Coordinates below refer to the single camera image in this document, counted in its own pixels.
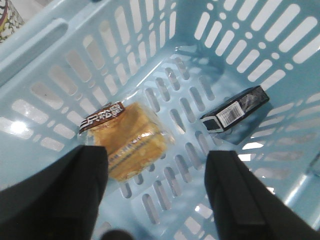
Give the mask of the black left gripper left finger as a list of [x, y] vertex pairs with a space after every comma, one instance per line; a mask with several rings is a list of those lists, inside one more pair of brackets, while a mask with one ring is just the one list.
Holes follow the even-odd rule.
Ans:
[[2, 240], [89, 240], [108, 182], [105, 147], [80, 145], [0, 192]]

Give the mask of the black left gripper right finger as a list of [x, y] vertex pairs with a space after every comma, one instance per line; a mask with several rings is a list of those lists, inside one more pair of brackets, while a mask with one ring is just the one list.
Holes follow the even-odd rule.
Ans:
[[209, 151], [204, 185], [221, 240], [318, 240], [233, 150]]

